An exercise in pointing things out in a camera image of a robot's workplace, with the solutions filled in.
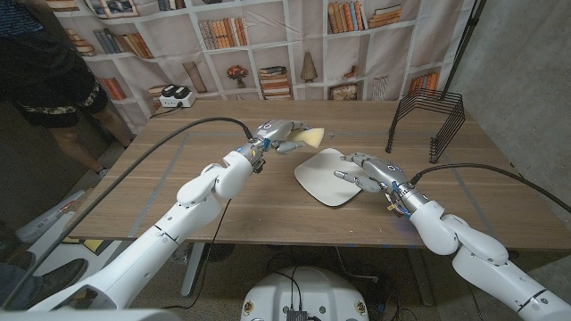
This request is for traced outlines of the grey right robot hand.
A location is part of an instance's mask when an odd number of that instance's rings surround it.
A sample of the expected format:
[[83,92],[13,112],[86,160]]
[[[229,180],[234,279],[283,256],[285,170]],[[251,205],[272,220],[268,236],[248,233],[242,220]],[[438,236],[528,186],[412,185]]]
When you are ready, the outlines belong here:
[[397,217],[409,218],[416,210],[429,202],[406,177],[396,164],[377,156],[353,152],[341,157],[342,161],[357,164],[366,175],[353,175],[336,170],[334,176],[355,184],[368,193],[383,193],[390,205],[387,207]]

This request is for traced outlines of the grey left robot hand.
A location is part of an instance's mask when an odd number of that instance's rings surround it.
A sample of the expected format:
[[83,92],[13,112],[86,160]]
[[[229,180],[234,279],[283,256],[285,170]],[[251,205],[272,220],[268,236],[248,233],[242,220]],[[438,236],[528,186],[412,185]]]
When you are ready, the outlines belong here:
[[252,165],[254,173],[260,173],[265,160],[263,153],[275,149],[277,154],[287,154],[296,149],[309,146],[306,141],[294,141],[289,136],[308,131],[310,126],[290,119],[272,119],[261,124],[253,137],[237,151],[241,153]]

